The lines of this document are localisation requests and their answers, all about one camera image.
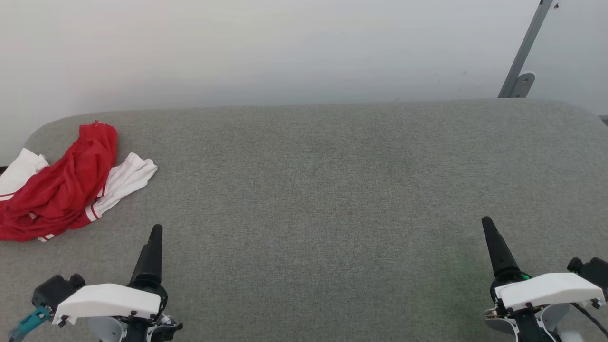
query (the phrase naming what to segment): red fabric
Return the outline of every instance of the red fabric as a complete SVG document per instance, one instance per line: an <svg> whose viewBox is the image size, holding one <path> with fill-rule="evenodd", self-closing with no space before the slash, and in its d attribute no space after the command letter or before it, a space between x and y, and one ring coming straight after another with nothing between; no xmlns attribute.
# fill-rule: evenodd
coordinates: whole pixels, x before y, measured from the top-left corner
<svg viewBox="0 0 608 342"><path fill-rule="evenodd" d="M28 241L59 235L82 215L116 162L116 129L95 121L53 166L32 176L15 195L0 202L0 240Z"/></svg>

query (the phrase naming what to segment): gray fabric surface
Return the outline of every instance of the gray fabric surface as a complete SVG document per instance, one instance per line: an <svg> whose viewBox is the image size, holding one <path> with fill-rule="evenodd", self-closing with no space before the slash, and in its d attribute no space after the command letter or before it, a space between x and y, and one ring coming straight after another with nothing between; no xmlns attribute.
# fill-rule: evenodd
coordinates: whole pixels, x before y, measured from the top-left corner
<svg viewBox="0 0 608 342"><path fill-rule="evenodd" d="M2 334L53 274L127 283L155 223L175 341L511 341L482 320L484 215L532 275L608 259L608 129L561 102L87 114L26 147L54 162L95 119L118 130L118 162L159 170L89 226L0 243ZM562 326L601 338L575 311ZM42 340L95 341L84 320Z"/></svg>

